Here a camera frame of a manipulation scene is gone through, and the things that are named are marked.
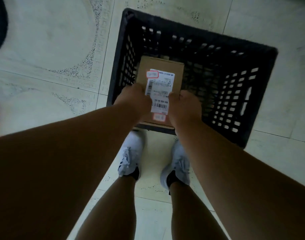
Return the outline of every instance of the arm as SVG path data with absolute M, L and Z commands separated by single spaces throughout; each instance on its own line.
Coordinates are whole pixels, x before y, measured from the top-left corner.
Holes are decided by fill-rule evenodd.
M 134 84 L 111 107 L 0 137 L 0 239 L 66 239 L 150 108 Z
M 304 186 L 204 124 L 193 94 L 171 94 L 168 114 L 232 239 L 305 239 Z

